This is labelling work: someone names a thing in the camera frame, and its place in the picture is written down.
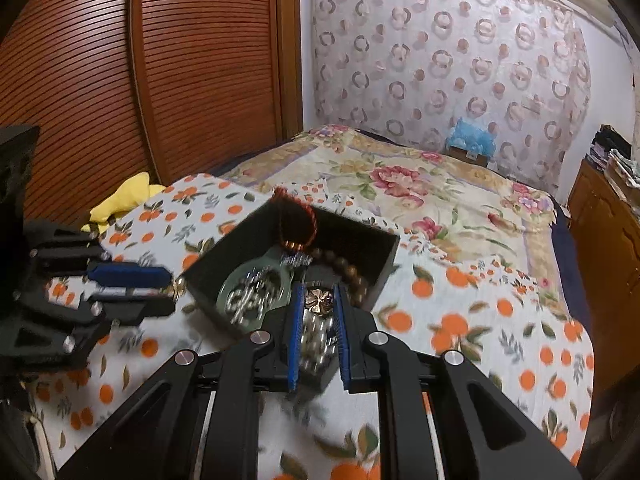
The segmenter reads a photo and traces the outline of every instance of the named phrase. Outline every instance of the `red string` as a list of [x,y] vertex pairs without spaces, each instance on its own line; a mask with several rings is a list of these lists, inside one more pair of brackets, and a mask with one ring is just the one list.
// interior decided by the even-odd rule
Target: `red string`
[[[299,198],[296,198],[295,196],[290,195],[289,192],[282,186],[276,187],[276,189],[273,191],[272,200],[289,200],[290,202],[298,204],[309,216],[309,220],[311,221],[311,227],[312,227],[311,236],[304,244],[297,244],[297,245],[301,245],[303,250],[308,249],[309,246],[316,239],[316,235],[318,234],[318,221],[316,220],[316,213],[314,212],[313,208],[309,204],[302,202],[302,200],[300,200]],[[280,212],[280,243],[283,246],[286,244],[286,240],[284,239],[284,234],[282,233],[282,212]]]

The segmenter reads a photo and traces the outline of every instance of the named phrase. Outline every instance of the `jewelry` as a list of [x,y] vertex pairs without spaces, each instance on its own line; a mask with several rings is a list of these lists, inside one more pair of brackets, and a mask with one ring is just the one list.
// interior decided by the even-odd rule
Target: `jewelry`
[[231,316],[231,324],[241,324],[245,316],[261,320],[271,307],[277,294],[273,269],[253,269],[240,279],[238,285],[226,297],[225,313]]
[[217,313],[242,332],[257,330],[269,310],[289,303],[291,275],[278,260],[263,256],[237,266],[222,284]]
[[316,316],[327,316],[333,309],[334,295],[327,290],[313,288],[305,296],[305,308]]
[[334,357],[336,343],[333,316],[323,318],[305,309],[300,336],[300,367],[311,374],[322,371]]
[[367,280],[358,274],[358,268],[351,265],[345,258],[336,256],[333,251],[323,251],[319,248],[313,248],[310,253],[315,260],[324,260],[330,264],[336,272],[341,274],[349,285],[350,301],[355,306],[361,306],[367,296],[369,289],[367,288]]
[[284,256],[280,263],[290,269],[297,267],[308,267],[314,259],[305,253],[296,253],[293,256]]
[[271,197],[271,200],[276,200],[276,201],[289,200],[290,202],[298,204],[306,212],[311,222],[311,235],[303,244],[301,244],[301,243],[292,242],[290,240],[285,240],[284,233],[282,232],[282,209],[280,209],[280,244],[285,249],[288,249],[290,251],[295,251],[297,253],[308,248],[316,239],[316,235],[318,234],[318,221],[316,220],[316,213],[314,213],[313,208],[308,204],[302,202],[302,200],[300,200],[299,198],[291,196],[287,192],[287,190],[282,186],[278,186],[273,191],[273,196]]

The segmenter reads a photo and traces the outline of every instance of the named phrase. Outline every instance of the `folded clothes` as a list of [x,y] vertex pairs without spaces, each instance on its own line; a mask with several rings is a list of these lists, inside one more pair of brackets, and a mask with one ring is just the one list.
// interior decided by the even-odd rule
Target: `folded clothes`
[[[164,186],[159,184],[149,184],[149,174],[146,171],[134,175],[120,184],[115,193],[91,209],[89,222],[96,224],[102,234],[110,225],[109,218],[120,219],[163,189]],[[91,225],[86,224],[81,229],[90,232]]]

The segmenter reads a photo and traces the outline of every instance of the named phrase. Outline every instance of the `floral bedspread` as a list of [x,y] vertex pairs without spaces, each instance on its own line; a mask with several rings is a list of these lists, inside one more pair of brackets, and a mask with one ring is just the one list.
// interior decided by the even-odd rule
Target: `floral bedspread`
[[564,310],[548,194],[439,153],[373,140],[339,124],[240,164],[229,180],[268,192],[281,182],[326,180],[367,214],[424,234],[452,262],[498,254],[541,285],[540,301]]

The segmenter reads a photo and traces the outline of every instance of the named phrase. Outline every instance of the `black box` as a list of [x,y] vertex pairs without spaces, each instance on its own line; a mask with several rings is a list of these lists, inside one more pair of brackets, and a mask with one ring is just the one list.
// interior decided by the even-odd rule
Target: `black box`
[[[313,210],[318,222],[318,234],[312,247],[332,250],[336,257],[341,256],[357,267],[359,275],[369,284],[361,308],[371,311],[393,270],[400,238],[325,209],[313,207]],[[269,201],[242,220],[183,274],[198,307],[216,325],[236,337],[242,336],[242,331],[231,325],[216,309],[218,293],[226,278],[239,265],[260,258],[268,251],[270,256],[276,258],[282,254],[280,226],[284,236],[295,242],[307,240],[312,229],[308,215],[299,205],[283,200],[277,203]],[[313,280],[312,276],[321,277],[323,282],[340,279],[323,262],[312,263],[307,272],[307,281]],[[337,367],[338,359],[334,358],[320,376],[300,370],[300,382],[320,392],[327,386]]]

